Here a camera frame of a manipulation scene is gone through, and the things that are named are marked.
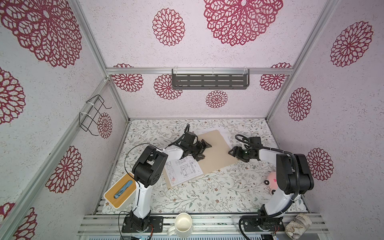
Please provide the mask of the beige manila folder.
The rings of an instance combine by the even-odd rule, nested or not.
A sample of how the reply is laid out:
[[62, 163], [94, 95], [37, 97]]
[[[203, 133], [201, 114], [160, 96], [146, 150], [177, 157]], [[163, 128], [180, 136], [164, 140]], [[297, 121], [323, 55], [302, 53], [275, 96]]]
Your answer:
[[203, 170], [203, 175], [212, 173], [238, 162], [235, 157], [228, 154], [231, 148], [228, 146], [218, 130], [199, 135], [199, 139], [205, 140], [212, 145], [211, 148], [204, 151], [205, 158], [197, 161]]

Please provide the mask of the white technical drawing sheet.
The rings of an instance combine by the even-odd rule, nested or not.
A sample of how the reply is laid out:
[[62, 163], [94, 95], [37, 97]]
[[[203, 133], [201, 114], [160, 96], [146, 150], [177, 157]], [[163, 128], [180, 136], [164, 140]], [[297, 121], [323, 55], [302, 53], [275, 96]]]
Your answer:
[[204, 174], [200, 165], [192, 156], [180, 160], [167, 160], [163, 173], [168, 189]]

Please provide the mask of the white printed text sheet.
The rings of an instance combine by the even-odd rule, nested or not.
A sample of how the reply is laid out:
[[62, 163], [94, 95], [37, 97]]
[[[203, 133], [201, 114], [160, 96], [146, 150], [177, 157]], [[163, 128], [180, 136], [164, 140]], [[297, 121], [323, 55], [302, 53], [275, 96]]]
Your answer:
[[219, 131], [219, 133], [223, 136], [224, 140], [226, 141], [229, 147], [233, 147], [233, 135], [230, 133], [229, 130], [226, 130], [225, 128], [219, 127], [219, 128], [201, 129], [201, 130], [194, 131], [194, 133], [196, 135], [201, 135], [201, 134], [205, 134], [215, 130]]

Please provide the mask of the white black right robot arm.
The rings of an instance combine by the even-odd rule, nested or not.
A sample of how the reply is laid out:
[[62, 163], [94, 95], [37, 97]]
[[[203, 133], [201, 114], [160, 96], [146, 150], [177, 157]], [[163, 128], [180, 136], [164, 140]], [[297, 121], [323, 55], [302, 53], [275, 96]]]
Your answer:
[[245, 163], [250, 160], [268, 162], [276, 169], [278, 189], [262, 206], [258, 218], [282, 216], [299, 196], [314, 188], [315, 182], [305, 155], [264, 147], [260, 137], [248, 138], [237, 134], [235, 139], [243, 145], [233, 147], [229, 155]]

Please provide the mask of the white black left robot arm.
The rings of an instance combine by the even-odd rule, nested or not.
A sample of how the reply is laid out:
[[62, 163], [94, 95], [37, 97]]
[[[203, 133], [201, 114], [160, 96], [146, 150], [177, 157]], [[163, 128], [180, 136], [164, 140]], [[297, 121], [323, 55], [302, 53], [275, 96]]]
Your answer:
[[167, 162], [186, 157], [192, 157], [198, 162], [205, 158], [204, 151], [211, 147], [211, 144], [203, 139], [199, 140], [192, 132], [185, 132], [164, 149], [148, 145], [132, 169], [137, 187], [133, 216], [143, 220], [150, 215], [152, 188], [160, 179]]

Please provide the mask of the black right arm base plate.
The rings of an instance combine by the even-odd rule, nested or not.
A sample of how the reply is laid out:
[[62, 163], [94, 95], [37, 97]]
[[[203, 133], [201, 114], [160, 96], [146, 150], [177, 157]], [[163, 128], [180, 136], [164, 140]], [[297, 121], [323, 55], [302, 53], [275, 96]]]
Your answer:
[[276, 213], [268, 215], [266, 212], [259, 211], [258, 215], [243, 216], [240, 223], [244, 226], [245, 232], [282, 232], [285, 230], [283, 224], [283, 214]]

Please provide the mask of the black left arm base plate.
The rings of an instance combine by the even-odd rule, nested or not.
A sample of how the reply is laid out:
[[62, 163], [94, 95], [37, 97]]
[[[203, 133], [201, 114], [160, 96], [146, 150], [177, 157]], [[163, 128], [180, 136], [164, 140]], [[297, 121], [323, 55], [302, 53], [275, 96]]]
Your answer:
[[148, 214], [143, 219], [129, 213], [125, 216], [122, 233], [161, 233], [164, 217]]

